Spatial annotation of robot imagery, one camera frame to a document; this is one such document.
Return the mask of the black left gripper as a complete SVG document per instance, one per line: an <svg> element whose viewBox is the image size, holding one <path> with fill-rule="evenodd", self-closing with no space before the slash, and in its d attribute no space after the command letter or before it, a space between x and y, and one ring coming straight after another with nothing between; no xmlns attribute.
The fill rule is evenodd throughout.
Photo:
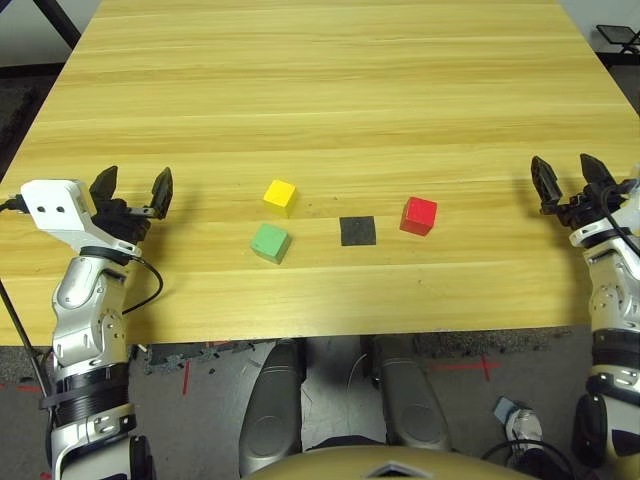
<svg viewBox="0 0 640 480"><path fill-rule="evenodd" d="M92 222L114 238L137 245L145 239L151 222L144 216L133 215L124 200L113 198L117 174L118 167L111 166L99 173L91 184L89 192L97 210ZM164 219L173 198L173 176L169 167L156 177L151 192L149 215Z"/></svg>

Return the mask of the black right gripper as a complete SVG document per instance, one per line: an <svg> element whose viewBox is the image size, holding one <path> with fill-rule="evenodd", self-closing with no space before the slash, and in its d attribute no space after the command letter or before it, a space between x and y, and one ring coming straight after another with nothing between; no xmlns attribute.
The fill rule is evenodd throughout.
<svg viewBox="0 0 640 480"><path fill-rule="evenodd" d="M561 204L562 192L553 168L539 156L531 160L531 177L541 201L541 213L555 215L563 226L573 231L606 218L624 202L621 186L602 161L581 153L580 162L587 185L566 204Z"/></svg>

